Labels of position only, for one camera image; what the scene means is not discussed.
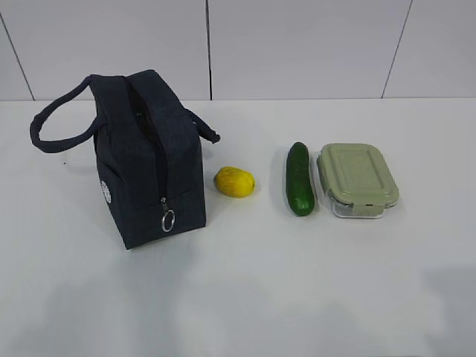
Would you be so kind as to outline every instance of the white wall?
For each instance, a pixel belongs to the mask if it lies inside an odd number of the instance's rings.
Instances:
[[[476,97],[476,1],[414,0],[385,97]]]
[[[205,1],[2,0],[1,13],[36,99],[148,68],[182,99],[209,98]]]
[[[27,83],[0,22],[0,100],[31,100]]]
[[[209,10],[214,99],[476,97],[473,0],[209,0]],[[36,99],[90,73],[146,68],[181,99],[210,98],[205,0],[1,0],[0,11]],[[0,100],[24,99],[0,28]]]
[[[409,4],[210,0],[213,97],[381,97]]]

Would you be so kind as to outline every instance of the green cucumber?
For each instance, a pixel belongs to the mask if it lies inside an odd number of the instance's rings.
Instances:
[[[288,153],[286,195],[289,207],[297,216],[307,216],[314,210],[314,193],[309,177],[309,151],[303,143],[295,143]]]

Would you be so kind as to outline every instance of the zipper ring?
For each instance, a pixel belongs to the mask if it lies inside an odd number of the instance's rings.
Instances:
[[[165,228],[165,219],[167,218],[167,216],[171,214],[172,215],[172,221],[170,222],[170,227],[168,228]],[[168,210],[167,212],[165,212],[164,216],[162,217],[162,230],[165,232],[165,233],[168,233],[172,230],[173,228],[173,225],[176,223],[176,213],[173,211],[173,210]]]

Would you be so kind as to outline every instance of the yellow lemon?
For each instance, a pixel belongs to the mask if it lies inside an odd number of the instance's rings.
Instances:
[[[253,175],[236,167],[222,167],[215,175],[216,188],[226,196],[242,198],[254,190]]]

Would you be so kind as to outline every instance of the glass food container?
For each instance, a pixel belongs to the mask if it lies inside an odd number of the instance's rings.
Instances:
[[[367,144],[328,144],[317,160],[321,186],[341,218],[380,218],[399,189],[380,151]]]

